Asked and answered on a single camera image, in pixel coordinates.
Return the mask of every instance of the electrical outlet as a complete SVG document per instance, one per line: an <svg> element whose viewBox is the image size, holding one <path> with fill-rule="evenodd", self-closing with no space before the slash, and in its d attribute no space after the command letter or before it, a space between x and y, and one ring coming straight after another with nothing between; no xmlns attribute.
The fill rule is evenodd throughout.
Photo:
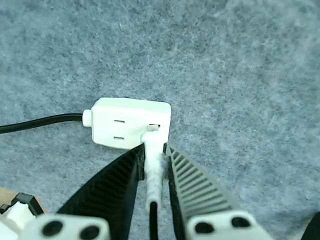
<svg viewBox="0 0 320 240"><path fill-rule="evenodd" d="M92 140L117 149L133 149L141 144L141 136L159 131L168 141L171 106L167 102L121 97L100 98L83 112L82 123L91 128Z"/></svg>

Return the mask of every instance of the screw hole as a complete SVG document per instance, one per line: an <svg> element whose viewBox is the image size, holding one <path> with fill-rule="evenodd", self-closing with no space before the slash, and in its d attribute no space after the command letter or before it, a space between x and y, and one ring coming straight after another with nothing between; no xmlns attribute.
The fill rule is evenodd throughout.
<svg viewBox="0 0 320 240"><path fill-rule="evenodd" d="M207 222L199 222L194 229L197 234L210 234L215 231L214 227Z"/></svg>
<svg viewBox="0 0 320 240"><path fill-rule="evenodd" d="M93 240L96 237L98 237L99 232L100 232L99 227L93 226L93 225L87 226L81 231L80 238L82 240Z"/></svg>
<svg viewBox="0 0 320 240"><path fill-rule="evenodd" d="M235 228L247 228L250 227L250 222L243 217L234 217L231 220L232 226Z"/></svg>
<svg viewBox="0 0 320 240"><path fill-rule="evenodd" d="M51 221L47 223L43 229L42 229L42 234L46 237L52 237L54 235L57 235L60 233L61 229L63 227L62 222L60 221Z"/></svg>

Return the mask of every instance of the outlet slot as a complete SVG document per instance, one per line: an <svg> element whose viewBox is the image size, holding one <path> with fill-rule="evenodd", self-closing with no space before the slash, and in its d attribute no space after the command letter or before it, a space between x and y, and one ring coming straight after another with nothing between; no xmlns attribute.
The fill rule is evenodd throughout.
<svg viewBox="0 0 320 240"><path fill-rule="evenodd" d="M124 137L120 137L120 136L114 136L113 139L115 139L115 140L125 140Z"/></svg>
<svg viewBox="0 0 320 240"><path fill-rule="evenodd" d="M122 123L122 124L124 124L125 123L125 121L123 121L123 120L114 120L116 123Z"/></svg>

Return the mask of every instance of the black power cable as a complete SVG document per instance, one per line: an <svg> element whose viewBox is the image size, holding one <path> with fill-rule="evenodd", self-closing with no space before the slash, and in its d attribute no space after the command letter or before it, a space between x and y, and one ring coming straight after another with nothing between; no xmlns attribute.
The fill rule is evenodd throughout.
<svg viewBox="0 0 320 240"><path fill-rule="evenodd" d="M54 116L47 116L31 121L0 126L0 134L7 134L27 129L34 129L50 124L70 121L82 121L82 113L67 113Z"/></svg>
<svg viewBox="0 0 320 240"><path fill-rule="evenodd" d="M150 203L150 215L149 215L149 231L150 240L158 239L158 205L156 202Z"/></svg>

